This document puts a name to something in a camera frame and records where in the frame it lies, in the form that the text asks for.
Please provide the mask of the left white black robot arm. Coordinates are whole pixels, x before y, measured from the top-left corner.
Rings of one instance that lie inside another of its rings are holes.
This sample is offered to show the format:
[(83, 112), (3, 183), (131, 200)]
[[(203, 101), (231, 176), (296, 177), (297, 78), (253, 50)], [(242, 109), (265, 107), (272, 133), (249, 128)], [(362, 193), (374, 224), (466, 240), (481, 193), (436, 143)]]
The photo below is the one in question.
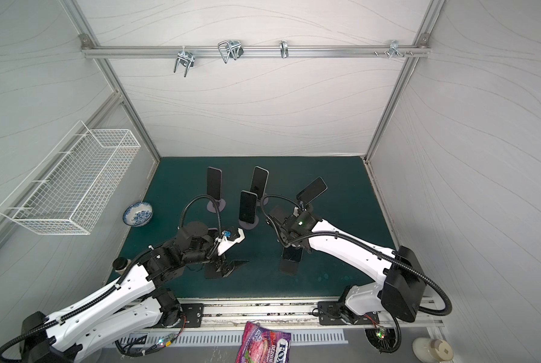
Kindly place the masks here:
[(0, 362), (14, 346), (19, 362), (81, 362), (134, 331), (174, 327), (187, 315), (166, 284), (190, 265), (203, 266), (210, 279), (227, 277), (243, 261), (225, 254), (244, 238), (241, 228), (181, 220), (174, 238), (126, 261), (115, 281), (62, 310), (26, 318), (22, 333), (0, 347)]

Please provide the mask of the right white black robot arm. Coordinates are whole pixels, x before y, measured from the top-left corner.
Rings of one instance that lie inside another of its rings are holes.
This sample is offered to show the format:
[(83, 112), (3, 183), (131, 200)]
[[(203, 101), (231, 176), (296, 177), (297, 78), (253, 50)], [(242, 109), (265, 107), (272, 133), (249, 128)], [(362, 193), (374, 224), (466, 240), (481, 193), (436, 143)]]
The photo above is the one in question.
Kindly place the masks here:
[(414, 322), (420, 312), (440, 317), (452, 313), (450, 297), (423, 272), (410, 248), (393, 250), (362, 240), (320, 218), (310, 207), (298, 205), (291, 213), (279, 207), (262, 212), (285, 248), (326, 253), (372, 280), (347, 288), (341, 302), (343, 316), (385, 311), (395, 319)]

